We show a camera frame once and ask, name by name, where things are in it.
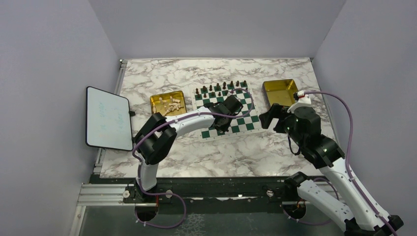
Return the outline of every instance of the gray wall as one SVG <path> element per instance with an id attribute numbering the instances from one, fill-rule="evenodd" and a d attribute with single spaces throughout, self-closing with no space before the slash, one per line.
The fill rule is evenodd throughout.
<path id="1" fill-rule="evenodd" d="M 96 149 L 85 88 L 119 61 L 87 0 L 0 3 L 0 235 L 67 235 Z"/>
<path id="2" fill-rule="evenodd" d="M 313 57 L 344 0 L 89 0 L 119 57 Z"/>
<path id="3" fill-rule="evenodd" d="M 416 0 L 347 0 L 313 61 L 321 89 L 352 109 L 352 167 L 375 199 L 402 217 L 399 232 L 407 236 L 417 231 L 416 23 Z M 346 112 L 328 100 L 346 147 Z"/>

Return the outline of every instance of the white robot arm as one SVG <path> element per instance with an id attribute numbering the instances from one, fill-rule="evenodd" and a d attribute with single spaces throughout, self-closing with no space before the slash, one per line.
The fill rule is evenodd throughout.
<path id="1" fill-rule="evenodd" d="M 335 199 L 301 172 L 289 177 L 286 184 L 292 192 L 332 219 L 345 235 L 391 235 L 403 222 L 399 216 L 389 215 L 362 185 L 338 144 L 321 134 L 320 116 L 311 107 L 311 99 L 304 91 L 295 94 L 297 102 L 291 107 L 273 104 L 270 110 L 259 116 L 263 128 L 268 128 L 273 118 L 278 118 L 274 128 L 286 133 L 299 147 L 299 152 L 316 169 L 331 181 L 346 204 Z"/>
<path id="2" fill-rule="evenodd" d="M 223 102 L 207 103 L 195 111 L 179 116 L 165 118 L 160 113 L 153 114 L 133 139 L 135 143 L 144 139 L 138 148 L 139 154 L 137 155 L 142 161 L 138 170 L 137 181 L 140 182 L 143 189 L 148 191 L 156 186 L 158 163 L 168 155 L 177 137 L 194 130 L 210 127 L 219 132 L 226 132 L 232 121 L 231 117 L 236 116 L 242 107 L 243 105 L 237 98 L 229 96 Z M 151 133 L 153 129 L 167 123 L 169 125 L 159 130 L 159 135 L 152 134 L 145 139 L 145 136 Z"/>

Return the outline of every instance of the marble table surface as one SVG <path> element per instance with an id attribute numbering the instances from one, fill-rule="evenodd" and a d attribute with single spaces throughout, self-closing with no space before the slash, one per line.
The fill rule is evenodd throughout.
<path id="1" fill-rule="evenodd" d="M 151 115 L 149 97 L 182 90 L 192 111 L 190 87 L 223 81 L 248 81 L 258 114 L 267 111 L 261 88 L 264 81 L 294 79 L 299 90 L 319 90 L 309 58 L 300 59 L 132 59 L 128 61 L 120 95 L 129 99 L 133 136 Z M 334 138 L 320 95 L 313 108 L 322 118 L 322 133 Z M 287 136 L 270 129 L 263 133 L 200 143 L 197 131 L 178 137 L 159 163 L 158 177 L 289 176 L 298 171 L 320 175 L 302 155 L 294 156 Z M 106 150 L 101 178 L 137 175 L 139 161 L 130 152 Z"/>

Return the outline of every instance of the green and white checkered board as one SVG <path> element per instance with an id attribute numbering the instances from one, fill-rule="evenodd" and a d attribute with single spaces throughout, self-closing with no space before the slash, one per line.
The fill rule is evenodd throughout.
<path id="1" fill-rule="evenodd" d="M 246 83 L 246 86 L 241 87 L 241 85 L 236 87 L 236 84 L 234 84 L 233 87 L 230 86 L 230 82 L 227 84 L 227 88 L 223 89 L 223 82 L 220 83 L 220 89 L 216 89 L 216 84 L 213 86 L 214 96 L 211 95 L 211 92 L 209 90 L 210 85 L 206 85 L 207 91 L 203 92 L 203 88 L 199 88 L 200 98 L 197 97 L 195 88 L 191 89 L 192 96 L 192 103 L 194 110 L 202 107 L 204 104 L 212 102 L 223 102 L 226 100 L 228 96 L 230 96 L 230 91 L 234 88 L 244 88 L 247 89 L 251 94 L 253 94 L 252 89 L 250 88 L 250 84 Z M 235 91 L 233 96 L 240 99 L 240 102 L 243 105 L 242 111 L 238 115 L 242 115 L 249 111 L 249 108 L 251 106 L 251 100 L 247 93 L 244 91 Z M 208 142 L 208 141 L 214 141 L 214 140 L 220 140 L 220 139 L 226 139 L 229 137 L 236 137 L 236 136 L 242 136 L 242 135 L 248 135 L 248 134 L 255 134 L 255 133 L 261 133 L 265 130 L 261 127 L 261 122 L 259 121 L 258 113 L 256 111 L 256 101 L 254 100 L 254 108 L 248 114 L 246 117 L 233 119 L 230 123 L 229 131 L 225 133 L 220 133 L 214 128 L 205 128 L 201 129 L 199 132 L 199 140 L 200 142 Z"/>

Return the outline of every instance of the tray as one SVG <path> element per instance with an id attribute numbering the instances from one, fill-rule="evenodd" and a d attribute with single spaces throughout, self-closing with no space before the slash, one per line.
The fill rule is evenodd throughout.
<path id="1" fill-rule="evenodd" d="M 162 100 L 166 100 L 167 103 L 172 103 L 170 100 L 170 96 L 174 99 L 178 99 L 180 101 L 180 105 L 182 108 L 180 108 L 178 111 L 175 110 L 173 112 L 168 113 L 166 116 L 178 116 L 184 113 L 187 113 L 187 109 L 185 107 L 185 99 L 184 99 L 184 93 L 182 91 L 175 91 L 175 92 L 169 92 L 169 93 L 163 93 L 163 94 L 157 94 L 150 97 L 150 112 L 153 114 L 152 107 L 155 106 L 156 112 L 159 112 L 161 114 L 165 113 L 164 104 L 161 104 L 161 101 L 159 101 L 159 98 L 161 97 Z"/>
<path id="2" fill-rule="evenodd" d="M 262 93 L 268 109 L 274 103 L 282 106 L 293 105 L 296 102 L 293 96 L 295 92 L 298 92 L 298 88 L 294 80 L 273 80 L 262 84 Z"/>

